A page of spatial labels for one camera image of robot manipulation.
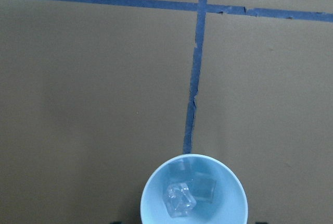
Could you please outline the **light blue cup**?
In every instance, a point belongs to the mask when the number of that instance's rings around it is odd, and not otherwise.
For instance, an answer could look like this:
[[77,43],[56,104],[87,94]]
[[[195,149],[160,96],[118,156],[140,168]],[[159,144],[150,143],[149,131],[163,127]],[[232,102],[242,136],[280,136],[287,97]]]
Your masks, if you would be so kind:
[[[163,201],[169,184],[187,183],[189,190],[195,172],[216,180],[212,203],[197,201],[188,216],[171,218]],[[248,203],[235,174],[220,161],[200,154],[176,156],[158,167],[148,179],[140,201],[142,223],[246,223]]]

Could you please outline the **clear ice cube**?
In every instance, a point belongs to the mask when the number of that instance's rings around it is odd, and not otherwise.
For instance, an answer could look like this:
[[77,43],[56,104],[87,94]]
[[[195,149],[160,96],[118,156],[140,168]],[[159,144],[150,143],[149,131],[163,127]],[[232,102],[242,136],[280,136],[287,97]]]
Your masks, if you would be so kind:
[[185,182],[169,184],[164,192],[163,201],[171,218],[188,216],[197,205]]

